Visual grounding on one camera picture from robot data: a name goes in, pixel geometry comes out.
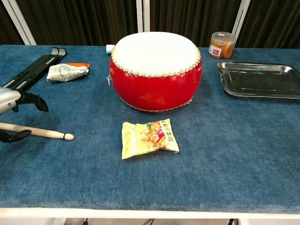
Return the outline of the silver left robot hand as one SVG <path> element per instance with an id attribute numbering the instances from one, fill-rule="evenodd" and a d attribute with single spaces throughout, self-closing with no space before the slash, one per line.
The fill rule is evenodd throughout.
<path id="1" fill-rule="evenodd" d="M 0 114 L 3 114 L 10 109 L 15 113 L 18 112 L 18 105 L 35 104 L 36 108 L 43 112 L 48 112 L 46 102 L 39 96 L 32 93 L 27 93 L 22 90 L 11 90 L 9 88 L 0 89 Z M 11 135 L 4 130 L 0 130 L 0 141 L 4 143 L 12 143 L 22 140 L 31 134 L 30 130 L 23 130 L 15 135 Z"/>

